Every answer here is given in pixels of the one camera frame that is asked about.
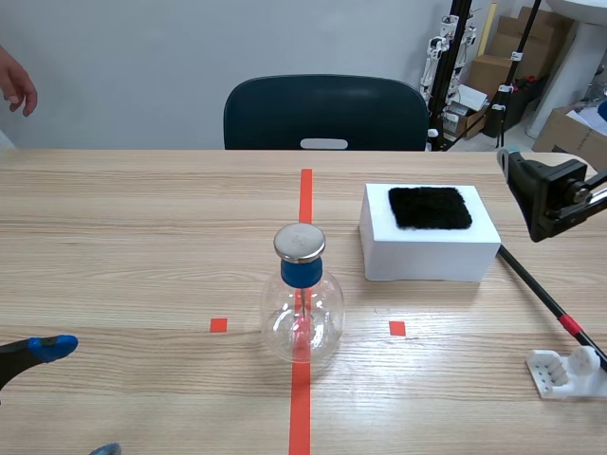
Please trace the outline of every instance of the black sponge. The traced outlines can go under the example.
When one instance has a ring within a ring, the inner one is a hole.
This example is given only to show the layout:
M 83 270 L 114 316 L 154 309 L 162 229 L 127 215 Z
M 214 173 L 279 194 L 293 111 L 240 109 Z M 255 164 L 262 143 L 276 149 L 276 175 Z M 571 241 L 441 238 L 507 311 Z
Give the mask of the black sponge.
M 456 188 L 392 188 L 389 196 L 401 229 L 468 229 L 472 225 Z

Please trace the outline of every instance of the black rod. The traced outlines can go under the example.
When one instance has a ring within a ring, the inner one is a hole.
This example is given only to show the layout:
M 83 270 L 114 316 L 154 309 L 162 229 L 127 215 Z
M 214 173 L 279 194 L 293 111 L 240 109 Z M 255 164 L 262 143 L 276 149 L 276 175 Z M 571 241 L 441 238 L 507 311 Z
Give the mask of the black rod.
M 445 101 L 447 93 L 449 92 L 449 86 L 451 85 L 451 79 L 453 77 L 453 71 L 455 69 L 455 63 L 457 62 L 457 54 L 462 44 L 462 38 L 466 32 L 468 26 L 468 18 L 470 14 L 470 7 L 472 6 L 472 0 L 453 0 L 451 3 L 450 15 L 457 16 L 457 28 L 455 29 L 455 35 L 450 43 L 450 48 L 447 52 L 444 52 L 436 67 L 436 74 L 434 76 L 434 83 L 432 86 L 432 92 L 430 101 L 428 102 L 428 110 L 430 111 L 430 128 L 438 131 L 438 137 L 431 139 L 432 148 L 434 150 L 440 150 L 443 142 L 443 111 L 445 110 Z
M 550 312 L 561 322 L 561 318 L 568 317 L 565 310 L 561 308 L 561 306 L 557 303 L 556 300 L 550 296 L 546 292 L 546 290 L 531 276 L 531 274 L 523 267 L 521 263 L 519 263 L 514 256 L 504 247 L 500 246 L 499 251 L 500 256 L 504 258 L 504 261 L 512 267 L 512 270 L 516 272 L 516 274 L 521 277 L 521 280 L 529 286 L 529 289 L 533 291 L 533 293 L 538 296 L 538 298 L 543 302 L 544 305 L 550 310 Z M 590 346 L 595 350 L 600 358 L 600 368 L 602 368 L 605 372 L 607 372 L 607 356 L 601 349 L 597 346 L 597 344 L 586 335 L 585 332 L 580 331 L 579 333 L 572 335 L 578 343 L 582 346 Z
M 531 32 L 531 28 L 533 27 L 533 23 L 535 22 L 535 18 L 538 15 L 538 10 L 540 10 L 540 4 L 542 3 L 542 0 L 535 0 L 535 3 L 533 4 L 533 7 L 531 9 L 531 13 L 529 14 L 529 19 L 527 20 L 526 25 L 524 26 L 524 32 L 523 32 L 523 36 L 521 37 L 521 41 L 519 42 L 519 47 L 517 48 L 517 52 L 523 52 L 524 51 L 524 45 L 526 45 L 527 43 L 527 39 L 529 38 L 529 33 Z M 513 61 L 512 64 L 510 65 L 510 69 L 508 71 L 508 75 L 506 77 L 506 82 L 504 83 L 504 85 L 511 85 L 512 82 L 514 81 L 514 77 L 516 76 L 516 70 L 519 67 L 519 62 Z M 508 98 L 504 99 L 504 96 L 509 95 L 509 93 L 505 93 L 505 92 L 497 92 L 494 96 L 493 99 L 491 100 L 491 103 L 489 104 L 489 107 L 487 108 L 486 112 L 479 117 L 476 121 L 474 121 L 474 123 L 472 123 L 467 129 L 466 131 L 464 131 L 464 133 L 462 133 L 461 135 L 459 135 L 457 137 L 456 140 L 454 140 L 453 142 L 451 142 L 449 144 L 449 147 L 447 147 L 446 149 L 443 149 L 445 152 L 447 150 L 449 150 L 453 145 L 455 145 L 457 142 L 460 141 L 460 139 L 462 137 L 464 137 L 465 135 L 468 134 L 468 132 L 474 128 L 483 118 L 485 118 L 487 116 L 487 113 L 491 112 L 491 109 L 493 107 L 493 104 L 503 104 L 506 106 L 507 109 L 507 101 Z M 502 113 L 503 116 L 502 118 L 506 118 L 506 112 Z M 502 136 L 502 147 L 504 147 L 504 124 L 501 124 L 501 132 L 498 134 L 498 143 L 499 143 L 499 137 L 500 135 Z

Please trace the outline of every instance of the wood grain tabletop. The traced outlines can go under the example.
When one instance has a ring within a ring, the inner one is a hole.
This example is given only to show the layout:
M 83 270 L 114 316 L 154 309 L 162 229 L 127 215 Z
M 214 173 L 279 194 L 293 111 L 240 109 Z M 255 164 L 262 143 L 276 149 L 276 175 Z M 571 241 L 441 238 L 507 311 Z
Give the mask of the wood grain tabletop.
M 313 369 L 312 454 L 605 453 L 604 402 L 539 398 L 528 352 L 576 343 L 500 260 L 480 284 L 364 279 L 364 183 L 475 185 L 607 348 L 607 214 L 533 244 L 495 154 L 38 150 L 0 156 L 0 344 L 81 344 L 2 391 L 0 454 L 286 454 L 291 368 L 262 344 L 259 296 L 307 167 L 347 306 L 335 361 Z

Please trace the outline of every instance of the white 3d printed part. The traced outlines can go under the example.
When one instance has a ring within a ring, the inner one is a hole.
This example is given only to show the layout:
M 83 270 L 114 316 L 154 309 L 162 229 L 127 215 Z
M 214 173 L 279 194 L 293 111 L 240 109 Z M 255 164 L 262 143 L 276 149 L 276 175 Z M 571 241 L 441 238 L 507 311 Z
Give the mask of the white 3d printed part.
M 607 373 L 600 368 L 598 355 L 590 346 L 579 346 L 570 356 L 531 351 L 527 368 L 541 398 L 607 397 Z

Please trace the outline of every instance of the silver cap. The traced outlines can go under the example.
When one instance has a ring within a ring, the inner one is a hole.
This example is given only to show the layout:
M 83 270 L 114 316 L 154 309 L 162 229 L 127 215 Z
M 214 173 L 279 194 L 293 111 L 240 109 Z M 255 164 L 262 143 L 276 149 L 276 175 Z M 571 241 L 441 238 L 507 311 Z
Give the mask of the silver cap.
M 314 225 L 296 223 L 283 227 L 274 237 L 274 249 L 283 261 L 306 264 L 324 252 L 324 234 Z

